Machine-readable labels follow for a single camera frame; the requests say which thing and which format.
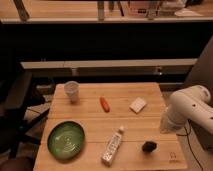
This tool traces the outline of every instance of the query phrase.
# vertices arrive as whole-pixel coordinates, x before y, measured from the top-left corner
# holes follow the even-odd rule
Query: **dark round object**
[[[146,141],[142,146],[142,150],[147,153],[152,152],[156,148],[157,148],[157,143],[154,141]]]

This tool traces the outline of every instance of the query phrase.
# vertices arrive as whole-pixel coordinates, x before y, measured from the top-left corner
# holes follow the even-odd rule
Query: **white bottle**
[[[112,165],[113,159],[115,158],[118,148],[122,142],[123,133],[124,133],[124,127],[121,126],[119,128],[119,130],[116,133],[114,133],[114,135],[110,139],[110,141],[107,145],[107,148],[106,148],[103,156],[101,157],[101,160],[105,165],[107,165],[107,166]]]

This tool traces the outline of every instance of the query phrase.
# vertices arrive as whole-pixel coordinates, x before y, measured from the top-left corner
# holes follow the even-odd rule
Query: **black panel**
[[[212,22],[1,25],[2,48],[22,61],[197,58]]]

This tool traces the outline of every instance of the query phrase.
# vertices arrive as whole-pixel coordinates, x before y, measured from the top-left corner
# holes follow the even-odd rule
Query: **cable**
[[[181,137],[181,136],[182,137],[189,136],[191,134],[191,132],[192,132],[192,127],[191,127],[190,124],[189,124],[189,132],[187,131],[187,129],[185,131],[186,131],[186,134],[176,134],[176,135],[179,136],[179,137]]]
[[[35,113],[38,113],[38,114],[41,114],[41,112],[38,112],[38,111],[33,110],[33,109],[30,109],[30,108],[27,108],[27,110],[32,111],[32,112],[35,112]]]
[[[204,171],[203,166],[201,165],[200,161],[197,159],[197,157],[195,156],[195,154],[194,154],[194,152],[192,150],[192,146],[191,146],[190,139],[189,139],[189,135],[191,134],[191,124],[190,123],[189,123],[189,129],[190,130],[188,132],[186,127],[184,126],[184,130],[185,130],[186,134],[183,134],[183,135],[182,134],[177,134],[177,136],[185,136],[187,138],[187,143],[189,145],[189,149],[190,149],[194,159],[196,160],[197,164],[199,165],[201,171]]]

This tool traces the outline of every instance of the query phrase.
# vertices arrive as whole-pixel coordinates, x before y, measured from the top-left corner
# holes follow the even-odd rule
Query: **wooden table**
[[[99,97],[105,97],[111,111],[105,113]],[[165,109],[157,83],[80,84],[79,101],[71,104],[64,85],[56,87],[45,125],[34,171],[170,170],[187,167],[175,134],[160,134],[160,117]],[[131,102],[141,97],[147,106],[135,114]],[[50,131],[67,120],[82,125],[86,135],[83,150],[66,163],[57,161],[47,149]],[[101,163],[106,145],[120,126],[125,127],[123,142],[111,167]],[[157,142],[150,154],[141,151],[145,141]]]

